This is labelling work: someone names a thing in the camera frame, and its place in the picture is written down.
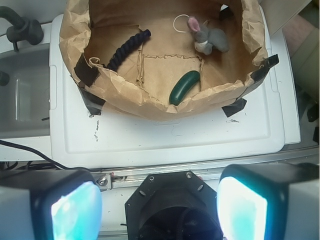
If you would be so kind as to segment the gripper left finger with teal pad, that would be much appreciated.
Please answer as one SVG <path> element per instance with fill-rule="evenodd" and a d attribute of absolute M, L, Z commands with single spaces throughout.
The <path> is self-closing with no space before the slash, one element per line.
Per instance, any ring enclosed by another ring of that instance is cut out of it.
<path fill-rule="evenodd" d="M 86 170 L 3 170 L 2 240 L 95 240 L 102 194 Z"/>

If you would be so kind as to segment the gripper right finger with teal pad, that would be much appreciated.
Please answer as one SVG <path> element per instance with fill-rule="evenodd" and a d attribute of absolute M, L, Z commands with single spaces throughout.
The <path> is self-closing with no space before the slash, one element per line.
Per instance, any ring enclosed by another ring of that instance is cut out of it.
<path fill-rule="evenodd" d="M 216 205 L 228 240 L 318 240 L 320 167 L 228 165 L 220 176 Z"/>

